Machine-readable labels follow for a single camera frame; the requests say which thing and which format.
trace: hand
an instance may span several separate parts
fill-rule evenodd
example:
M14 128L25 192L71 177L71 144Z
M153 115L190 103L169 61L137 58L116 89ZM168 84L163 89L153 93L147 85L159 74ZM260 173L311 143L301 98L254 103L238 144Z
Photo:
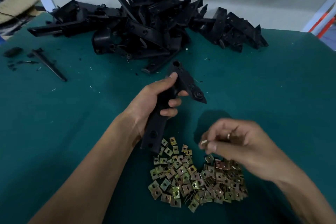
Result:
M228 139L229 134L230 142L221 141ZM220 119L202 135L201 142L204 140L208 140L207 154L233 159L264 180L289 182L299 170L253 121Z
M156 106L158 94L172 87L176 80L177 73L174 72L170 77L145 86L125 109L124 112L132 117L141 137L144 135L148 117ZM188 93L183 90L178 95L187 96ZM170 99L168 104L171 108L161 110L160 114L169 118L174 117L177 115L175 107L178 107L181 103L182 100L180 98Z

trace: person's right arm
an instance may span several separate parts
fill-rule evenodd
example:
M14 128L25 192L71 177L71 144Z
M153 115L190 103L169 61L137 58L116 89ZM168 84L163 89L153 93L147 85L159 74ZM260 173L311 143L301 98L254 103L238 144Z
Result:
M316 185L253 121L220 119L201 138L207 154L241 163L261 179L274 182L303 223L336 223L336 215Z

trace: green tabletop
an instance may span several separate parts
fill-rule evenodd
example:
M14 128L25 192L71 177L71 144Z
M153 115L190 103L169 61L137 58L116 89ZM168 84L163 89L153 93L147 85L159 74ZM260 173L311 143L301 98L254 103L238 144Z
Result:
M29 26L43 25L42 14ZM317 184L332 207L335 187L336 55L309 33L266 30L268 48L222 50L189 31L192 44L177 58L198 81L208 104L184 98L165 135L187 144L198 168L200 135L219 117L255 120ZM164 77L141 72L146 60L95 55L92 32L72 38L36 38L25 28L2 45L46 57L68 78L62 82L42 64L7 67L0 57L0 223L25 223L71 174L146 84ZM105 223L276 223L288 206L274 186L246 173L250 196L242 202L209 203L192 214L154 201L148 190L153 159L138 147L121 175Z

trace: person's right hand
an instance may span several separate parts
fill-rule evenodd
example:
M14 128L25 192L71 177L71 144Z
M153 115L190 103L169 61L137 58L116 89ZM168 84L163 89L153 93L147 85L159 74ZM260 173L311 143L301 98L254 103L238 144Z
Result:
M230 142L223 142L229 134ZM202 135L204 140L209 142L207 154L233 159L264 180L289 182L300 170L253 121L219 119Z

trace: person's left arm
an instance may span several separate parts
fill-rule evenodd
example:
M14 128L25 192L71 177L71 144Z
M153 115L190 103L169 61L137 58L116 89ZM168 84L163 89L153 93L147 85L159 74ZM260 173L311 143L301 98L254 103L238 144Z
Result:
M32 217L29 224L102 223L113 191L134 146L144 134L157 95L171 86L177 74L147 85L124 112L107 128L59 190ZM181 99L171 99L171 108L161 115L173 117Z

